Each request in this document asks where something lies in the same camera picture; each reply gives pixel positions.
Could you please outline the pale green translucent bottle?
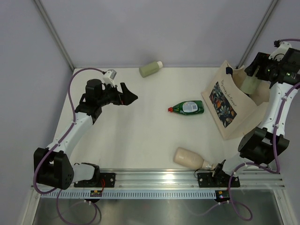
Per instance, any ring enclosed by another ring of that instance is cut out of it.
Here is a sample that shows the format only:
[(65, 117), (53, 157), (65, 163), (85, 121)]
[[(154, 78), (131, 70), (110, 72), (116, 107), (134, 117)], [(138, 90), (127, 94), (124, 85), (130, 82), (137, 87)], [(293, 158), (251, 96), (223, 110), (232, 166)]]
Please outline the pale green translucent bottle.
[(256, 77), (259, 69), (260, 69), (260, 66), (258, 66), (254, 70), (254, 72), (247, 73), (247, 76), (240, 87), (240, 90), (243, 93), (245, 93), (247, 95), (252, 95), (255, 92), (255, 90), (261, 83), (261, 80)]

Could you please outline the beige cream bottle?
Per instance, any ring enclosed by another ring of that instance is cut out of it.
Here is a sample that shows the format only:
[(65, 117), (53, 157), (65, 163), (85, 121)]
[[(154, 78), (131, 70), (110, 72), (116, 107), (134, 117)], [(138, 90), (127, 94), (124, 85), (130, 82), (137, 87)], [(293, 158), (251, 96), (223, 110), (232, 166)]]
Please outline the beige cream bottle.
[(216, 167), (215, 164), (206, 161), (198, 153), (187, 150), (182, 147), (178, 147), (176, 149), (173, 161), (176, 164), (195, 170), (213, 170)]

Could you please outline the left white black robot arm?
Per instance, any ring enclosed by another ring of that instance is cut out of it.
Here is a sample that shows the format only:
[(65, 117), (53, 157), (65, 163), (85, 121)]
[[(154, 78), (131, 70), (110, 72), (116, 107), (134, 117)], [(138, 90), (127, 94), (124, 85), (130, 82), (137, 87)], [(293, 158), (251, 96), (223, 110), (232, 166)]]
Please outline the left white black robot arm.
[(100, 169), (91, 163), (72, 165), (70, 156), (81, 137), (95, 124), (108, 104), (130, 105), (138, 99), (125, 85), (122, 91), (98, 79), (87, 81), (85, 93), (73, 112), (73, 120), (66, 132), (46, 148), (37, 148), (34, 152), (34, 186), (47, 185), (55, 189), (66, 190), (72, 183), (85, 181), (95, 187), (101, 181)]

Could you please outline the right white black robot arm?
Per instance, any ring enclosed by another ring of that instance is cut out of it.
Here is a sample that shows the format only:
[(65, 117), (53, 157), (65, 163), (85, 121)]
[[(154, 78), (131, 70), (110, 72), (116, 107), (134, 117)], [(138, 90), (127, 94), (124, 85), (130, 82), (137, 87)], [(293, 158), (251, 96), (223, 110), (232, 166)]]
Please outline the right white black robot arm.
[(299, 50), (279, 46), (272, 54), (259, 52), (245, 72), (247, 78), (270, 82), (269, 103), (262, 122), (242, 138), (238, 153), (217, 165), (212, 180), (218, 187), (233, 186), (248, 166), (278, 174), (278, 156), (289, 145), (285, 121), (300, 87)]

